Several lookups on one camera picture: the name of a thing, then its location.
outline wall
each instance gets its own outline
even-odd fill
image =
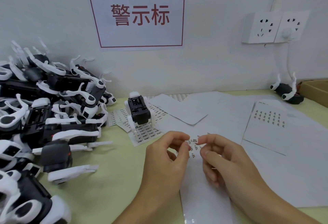
[[[210,90],[264,89],[285,69],[286,44],[242,44],[246,13],[270,10],[273,0],[186,0],[185,46],[157,51],[101,51],[89,0],[0,0],[0,54],[10,40],[23,47],[41,36],[52,60],[94,57],[87,68],[112,71],[108,87],[117,97]],[[286,0],[285,10],[312,8],[302,40],[291,45],[299,78],[328,77],[325,0]]]

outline fingernail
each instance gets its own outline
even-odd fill
[[[211,173],[207,173],[207,176],[212,180],[212,181],[216,181],[216,176],[211,174]]]

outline light green table surface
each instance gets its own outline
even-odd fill
[[[228,93],[274,94],[271,90]],[[126,99],[118,99],[117,104],[108,107],[108,110],[124,108],[124,100]],[[305,99],[295,108],[328,128],[328,108],[309,99]],[[96,173],[80,175],[59,186],[49,183],[45,174],[39,176],[40,182],[52,195],[57,194],[68,203],[72,211],[72,224],[110,224],[115,220],[137,193],[142,178],[146,147],[156,139],[133,147],[127,133],[118,126],[112,126],[103,128],[102,136],[98,139],[98,141],[109,140],[114,142],[112,146],[97,147],[92,152],[73,153],[73,166],[99,164]],[[328,207],[301,210],[318,221],[328,224]],[[252,223],[239,210],[237,214],[241,223]],[[156,223],[184,224],[180,195],[175,197],[170,206],[163,209]]]

